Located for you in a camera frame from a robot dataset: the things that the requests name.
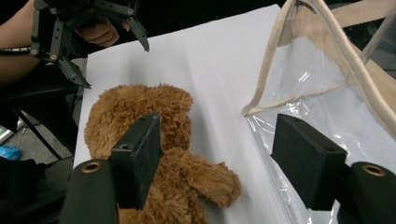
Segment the clear plastic bag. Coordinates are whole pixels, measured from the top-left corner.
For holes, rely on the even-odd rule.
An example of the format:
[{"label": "clear plastic bag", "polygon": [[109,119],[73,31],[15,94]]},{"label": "clear plastic bag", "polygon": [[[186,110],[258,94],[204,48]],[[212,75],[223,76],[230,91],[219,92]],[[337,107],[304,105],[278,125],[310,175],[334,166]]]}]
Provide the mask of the clear plastic bag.
[{"label": "clear plastic bag", "polygon": [[[256,94],[243,110],[293,223],[337,223],[339,203],[329,212],[306,209],[270,157],[278,113],[325,134],[347,151],[346,164],[368,161],[396,173],[396,81],[369,60],[378,40],[360,52],[342,30],[355,21],[335,17],[339,11],[321,1],[290,0],[282,7]],[[383,24],[393,21],[389,16]]]}]

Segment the stuffed animal's arm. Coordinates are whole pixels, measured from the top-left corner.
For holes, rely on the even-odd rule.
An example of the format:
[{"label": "stuffed animal's arm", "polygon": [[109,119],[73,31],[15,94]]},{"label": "stuffed animal's arm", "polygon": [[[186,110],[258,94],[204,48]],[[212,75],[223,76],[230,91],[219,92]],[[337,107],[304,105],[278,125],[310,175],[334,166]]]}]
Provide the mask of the stuffed animal's arm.
[{"label": "stuffed animal's arm", "polygon": [[190,186],[218,206],[230,206],[241,194],[238,175],[224,162],[210,163],[204,157],[181,148],[172,149],[172,153],[178,154],[179,167]]}]

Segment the brown plush fur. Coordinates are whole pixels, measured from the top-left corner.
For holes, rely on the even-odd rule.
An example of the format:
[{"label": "brown plush fur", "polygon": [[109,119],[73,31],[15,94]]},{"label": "brown plush fur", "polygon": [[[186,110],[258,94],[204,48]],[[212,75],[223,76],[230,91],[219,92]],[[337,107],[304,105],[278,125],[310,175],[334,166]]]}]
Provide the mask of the brown plush fur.
[{"label": "brown plush fur", "polygon": [[93,105],[84,130],[93,159],[107,158],[136,119],[161,114],[164,156],[145,208],[120,209],[120,223],[207,223],[198,196],[228,207],[241,194],[238,176],[224,162],[213,164],[188,150],[192,102],[188,92],[173,86],[130,85],[105,91]]}]

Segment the human hand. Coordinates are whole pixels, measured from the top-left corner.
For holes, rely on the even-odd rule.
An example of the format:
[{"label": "human hand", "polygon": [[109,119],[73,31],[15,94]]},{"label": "human hand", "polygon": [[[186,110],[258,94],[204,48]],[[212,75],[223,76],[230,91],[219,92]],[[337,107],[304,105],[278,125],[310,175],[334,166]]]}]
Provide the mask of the human hand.
[{"label": "human hand", "polygon": [[76,30],[89,43],[110,47],[120,38],[117,29],[107,17],[100,16],[96,23]]}]

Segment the black chair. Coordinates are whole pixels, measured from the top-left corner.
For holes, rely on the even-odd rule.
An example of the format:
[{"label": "black chair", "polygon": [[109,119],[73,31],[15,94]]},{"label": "black chair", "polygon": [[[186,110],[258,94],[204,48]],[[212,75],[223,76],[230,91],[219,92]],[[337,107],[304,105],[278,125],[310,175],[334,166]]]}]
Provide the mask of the black chair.
[{"label": "black chair", "polygon": [[0,90],[0,125],[16,132],[21,118],[60,160],[59,154],[24,116],[23,111],[43,124],[74,155],[78,126],[66,96],[77,91],[78,85],[67,80],[58,65],[40,64],[28,76]]}]

